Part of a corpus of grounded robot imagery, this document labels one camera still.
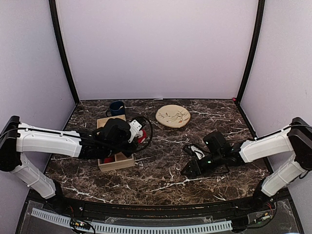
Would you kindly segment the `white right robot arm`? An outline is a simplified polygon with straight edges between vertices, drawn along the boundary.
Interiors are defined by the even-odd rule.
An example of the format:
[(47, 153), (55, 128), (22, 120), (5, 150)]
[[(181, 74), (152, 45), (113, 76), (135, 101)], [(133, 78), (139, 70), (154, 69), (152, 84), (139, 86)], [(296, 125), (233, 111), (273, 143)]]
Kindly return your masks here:
[(207, 152), (194, 144), (184, 146), (183, 150), (193, 158), (182, 169), (183, 176), (196, 177), (219, 166), (241, 166), (268, 156), (291, 153), (276, 172), (258, 184), (249, 200), (249, 208), (254, 212), (266, 206), (268, 199), (280, 189), (312, 169), (312, 127), (299, 117), (276, 132), (234, 145), (218, 131), (207, 134), (203, 141)]

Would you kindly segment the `red santa sock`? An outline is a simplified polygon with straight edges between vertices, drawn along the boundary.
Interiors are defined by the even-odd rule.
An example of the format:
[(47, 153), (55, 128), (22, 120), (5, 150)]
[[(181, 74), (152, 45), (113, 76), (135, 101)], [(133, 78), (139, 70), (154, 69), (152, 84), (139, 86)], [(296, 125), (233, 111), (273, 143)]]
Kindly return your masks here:
[(111, 163), (111, 162), (114, 162), (115, 161), (115, 158), (114, 157), (108, 157), (108, 158), (105, 158), (103, 163), (106, 164), (106, 163)]

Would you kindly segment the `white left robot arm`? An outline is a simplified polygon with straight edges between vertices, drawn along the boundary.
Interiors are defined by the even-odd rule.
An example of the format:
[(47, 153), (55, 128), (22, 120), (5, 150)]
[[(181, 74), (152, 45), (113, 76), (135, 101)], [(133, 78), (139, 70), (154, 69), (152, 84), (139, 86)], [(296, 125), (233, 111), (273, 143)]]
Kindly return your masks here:
[(118, 153), (131, 156), (145, 138), (143, 124), (113, 118), (91, 132), (57, 131), (37, 128), (12, 116), (0, 134), (0, 169), (21, 179), (57, 212), (69, 208), (60, 185), (45, 176), (26, 157), (26, 152), (65, 155), (79, 159), (105, 159)]

